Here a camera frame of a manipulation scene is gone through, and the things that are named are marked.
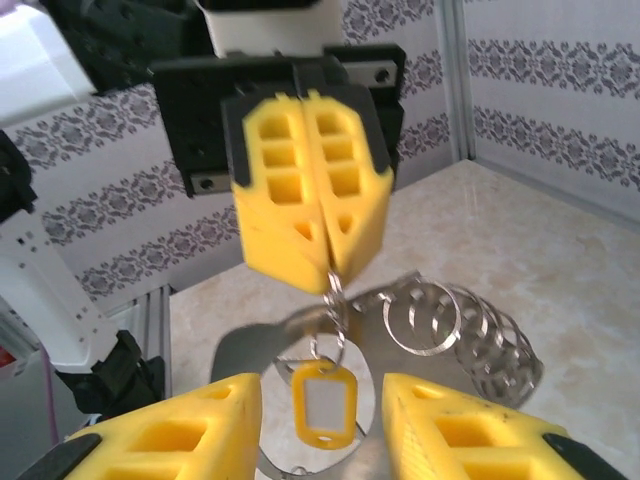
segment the stack of key rings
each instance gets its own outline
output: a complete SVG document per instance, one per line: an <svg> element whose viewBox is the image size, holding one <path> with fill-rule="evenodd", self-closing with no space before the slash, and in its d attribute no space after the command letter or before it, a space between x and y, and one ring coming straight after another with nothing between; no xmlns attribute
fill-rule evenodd
<svg viewBox="0 0 640 480"><path fill-rule="evenodd" d="M383 319L398 346L420 356L438 355L452 348L478 393L492 402L518 408L531 396L544 366L513 318L459 285L415 276L411 282L405 281L403 288L410 295L408 322L414 339L424 349L412 348L394 336L390 311L397 297L386 295L382 297ZM429 340L435 344L431 348L420 340L416 330L421 308L430 313Z"/></svg>

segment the rectangular cutout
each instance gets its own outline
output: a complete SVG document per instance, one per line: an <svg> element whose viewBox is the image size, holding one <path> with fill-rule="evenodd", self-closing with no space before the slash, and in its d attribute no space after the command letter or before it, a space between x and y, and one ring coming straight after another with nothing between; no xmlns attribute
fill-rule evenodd
<svg viewBox="0 0 640 480"><path fill-rule="evenodd" d="M327 162L353 160L353 142L348 139L337 142L324 142L322 151Z"/></svg>
<svg viewBox="0 0 640 480"><path fill-rule="evenodd" d="M340 121L337 113L321 113L316 117L318 132L320 135L336 135L338 133L348 133L343 122Z"/></svg>
<svg viewBox="0 0 640 480"><path fill-rule="evenodd" d="M263 140L291 138L287 116L280 115L263 120L260 124L260 138Z"/></svg>
<svg viewBox="0 0 640 480"><path fill-rule="evenodd" d="M302 180L300 175L287 174L267 177L269 196L277 205L302 203Z"/></svg>
<svg viewBox="0 0 640 480"><path fill-rule="evenodd" d="M360 195L360 171L357 167L330 170L329 179L336 197L343 198Z"/></svg>
<svg viewBox="0 0 640 480"><path fill-rule="evenodd" d="M471 480L535 480L530 462L467 463L464 469Z"/></svg>
<svg viewBox="0 0 640 480"><path fill-rule="evenodd" d="M293 145L264 146L262 160L265 167L291 167L296 164L296 151Z"/></svg>
<svg viewBox="0 0 640 480"><path fill-rule="evenodd" d="M166 421L149 426L134 445L132 452L191 452L207 430L205 422Z"/></svg>
<svg viewBox="0 0 640 480"><path fill-rule="evenodd" d="M490 420L484 421L475 415L445 415L437 417L434 423L452 448L508 446L504 442L497 442L496 436L491 435L494 429L489 425Z"/></svg>

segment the metal key ring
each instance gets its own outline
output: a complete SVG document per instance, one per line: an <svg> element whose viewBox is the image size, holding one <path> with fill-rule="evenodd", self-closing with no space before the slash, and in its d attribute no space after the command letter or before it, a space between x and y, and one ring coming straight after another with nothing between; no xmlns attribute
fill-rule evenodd
<svg viewBox="0 0 640 480"><path fill-rule="evenodd" d="M478 297L478 299L480 300L480 305L486 309L491 320L493 320L496 326L493 342L497 348L502 348L506 339L504 338L504 321L502 319L501 312L484 298Z"/></svg>
<svg viewBox="0 0 640 480"><path fill-rule="evenodd" d="M475 303L476 305L478 305L480 307L480 311L482 313L482 318L481 318L480 328L478 328L478 331L482 334L481 338L484 338L487 335L487 332L489 331L489 321L487 320L486 309L483 307L482 301L480 300L478 295L476 295L471 290L469 290L468 288L465 288L465 287L463 287L461 285L456 285L456 284L450 283L447 286L451 289L451 291L453 293L455 293L457 295L461 295L463 297L467 297L467 299L471 300L473 303Z"/></svg>
<svg viewBox="0 0 640 480"><path fill-rule="evenodd" d="M449 298L451 298L452 305L455 309L456 318L455 318L451 333L447 335L447 338L445 338L442 343L432 348L415 349L415 348L408 347L407 345L403 344L400 340L398 340L398 338L394 335L393 331L391 330L389 313L391 311L391 304L393 303L393 300L389 298L384 300L384 304L382 307L382 318L384 319L384 325L387 328L387 332L389 333L389 336L393 339L394 342L396 342L396 344L400 348L402 348L403 350L409 353L413 353L414 355L418 355L421 357L431 357L448 350L456 342L458 336L460 335L460 328L462 327L462 314L460 312L460 306L458 305L455 295L447 287L445 287L444 285L438 282L426 280L423 278L420 279L420 284L435 285L440 290L442 290L447 296L449 296ZM416 314L415 303L412 302L411 306L409 307L409 323L412 325L412 327L415 324L415 314Z"/></svg>
<svg viewBox="0 0 640 480"><path fill-rule="evenodd" d="M311 349L311 356L313 358L315 358L316 360L328 360L333 364L333 367L331 367L328 370L324 370L324 373L333 373L335 372L341 365L342 365L342 361L344 360L344 352L345 352L345 346L346 346L346 336L344 334L344 330L342 328L338 328L336 330L336 337L338 339L338 357L333 360L332 358L326 356L326 355L320 355L318 353L318 334L314 334L311 337L311 341L310 341L310 349Z"/></svg>
<svg viewBox="0 0 640 480"><path fill-rule="evenodd" d="M342 290L340 277L334 271L329 272L329 291L323 295L324 303L329 309L328 314L337 327L349 329L349 310L347 299Z"/></svg>

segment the screw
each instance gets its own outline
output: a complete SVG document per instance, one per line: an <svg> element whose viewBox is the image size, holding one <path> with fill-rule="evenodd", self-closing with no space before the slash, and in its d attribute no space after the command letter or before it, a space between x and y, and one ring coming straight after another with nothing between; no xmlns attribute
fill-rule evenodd
<svg viewBox="0 0 640 480"><path fill-rule="evenodd" d="M387 70L386 68L382 68L376 72L374 78L378 83L387 83L390 76L391 74L389 73L389 70Z"/></svg>
<svg viewBox="0 0 640 480"><path fill-rule="evenodd" d="M213 188L213 180L210 178L200 180L200 188L203 190L211 190Z"/></svg>

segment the floral pattern border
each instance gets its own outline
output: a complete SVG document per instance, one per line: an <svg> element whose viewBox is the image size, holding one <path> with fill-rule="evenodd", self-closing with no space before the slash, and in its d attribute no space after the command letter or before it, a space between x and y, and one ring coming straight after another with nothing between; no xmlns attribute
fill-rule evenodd
<svg viewBox="0 0 640 480"><path fill-rule="evenodd" d="M117 142L125 134L155 126L160 111L155 91L150 84L76 106L50 120L40 120L11 133L13 143L25 156L31 170L50 169L85 155L108 142Z"/></svg>
<svg viewBox="0 0 640 480"><path fill-rule="evenodd" d="M238 234L235 209L229 206L88 268L76 278L92 300L96 300L232 240Z"/></svg>
<svg viewBox="0 0 640 480"><path fill-rule="evenodd" d="M352 0L344 8L342 31L349 43L363 43L433 15L435 0Z"/></svg>
<svg viewBox="0 0 640 480"><path fill-rule="evenodd" d="M176 194L184 195L184 186L173 161L167 160L148 171L136 172L131 178L123 178L117 184L102 187L99 192L47 211L42 215L42 222L51 241L64 246L160 205Z"/></svg>
<svg viewBox="0 0 640 480"><path fill-rule="evenodd" d="M474 77L640 100L640 55L631 44L471 39L468 47Z"/></svg>
<svg viewBox="0 0 640 480"><path fill-rule="evenodd" d="M405 128L400 134L398 153L400 161L439 147L449 141L449 117L442 113Z"/></svg>
<svg viewBox="0 0 640 480"><path fill-rule="evenodd" d="M488 108L473 114L479 138L640 192L640 150L633 143Z"/></svg>
<svg viewBox="0 0 640 480"><path fill-rule="evenodd" d="M408 98L424 92L436 85L442 85L442 80L442 58L437 50L423 53L415 59L407 59L400 96Z"/></svg>

